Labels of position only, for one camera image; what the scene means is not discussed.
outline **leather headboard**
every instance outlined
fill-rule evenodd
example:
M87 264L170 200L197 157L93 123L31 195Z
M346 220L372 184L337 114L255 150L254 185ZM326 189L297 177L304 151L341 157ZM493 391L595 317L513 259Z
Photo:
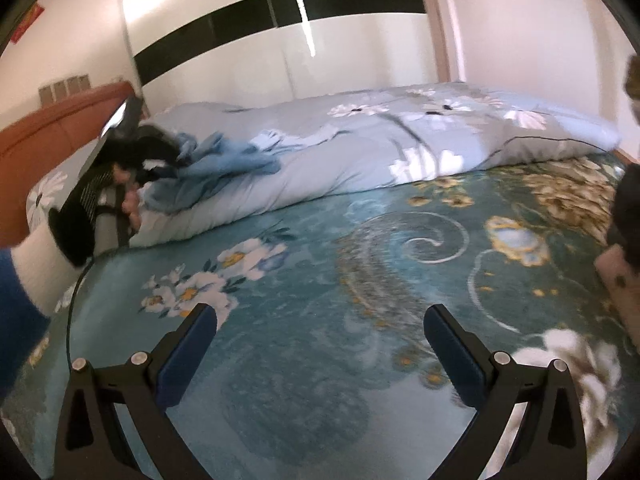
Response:
M134 93L129 82L71 96L0 131L0 247L29 234L27 194L49 171L100 134L104 123Z

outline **beige wall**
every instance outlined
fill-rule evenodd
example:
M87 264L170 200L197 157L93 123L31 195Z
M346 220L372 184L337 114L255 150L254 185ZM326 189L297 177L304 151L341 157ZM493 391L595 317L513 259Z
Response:
M45 12L0 56L0 128L40 107L38 88L88 73L93 86L118 76L137 86L119 0L40 0Z
M462 79L601 115L620 128L622 149L639 155L623 91L633 48L600 0L452 2Z

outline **wire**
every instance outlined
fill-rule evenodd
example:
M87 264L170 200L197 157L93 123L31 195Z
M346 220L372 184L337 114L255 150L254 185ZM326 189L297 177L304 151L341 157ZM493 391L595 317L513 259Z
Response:
M69 373L72 371L71 367L71 349L69 340L71 338L71 315L74 311L74 305L76 304L76 295L78 294L78 290L80 290L80 286L84 281L85 276L89 272L89 270L94 266L95 258L92 259L87 266L80 273L80 277L76 281L76 286L74 287L74 293L71 295L71 301L69 302L69 311L66 314L66 362L69 366Z

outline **blue gripper pad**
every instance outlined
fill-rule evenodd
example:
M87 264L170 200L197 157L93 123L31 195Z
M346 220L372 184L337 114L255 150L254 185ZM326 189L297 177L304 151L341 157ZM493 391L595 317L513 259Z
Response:
M203 309L199 313L196 309L199 309L200 304L196 306L196 309L182 322L180 328L167 335L177 336L178 342L162 368L158 370L156 404L161 410L180 403L216 335L218 327L216 311L209 305L202 306ZM191 316L196 316L196 319L191 320ZM190 326L186 332L182 332L180 329L187 323L190 323Z
M424 336L436 353L462 402L476 410L480 409L488 395L488 377L476 362L472 350L466 346L466 343L471 338L475 339L473 343L481 346L480 358L488 358L489 351L474 334L465 332L443 305L433 305L425 312Z

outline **baseboard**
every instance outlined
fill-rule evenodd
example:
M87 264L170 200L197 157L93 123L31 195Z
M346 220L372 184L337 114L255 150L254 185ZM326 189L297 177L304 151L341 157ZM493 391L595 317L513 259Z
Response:
M637 164L638 160L629 155L625 150L620 150L620 148L613 150L613 154L620 159L626 166L629 164Z

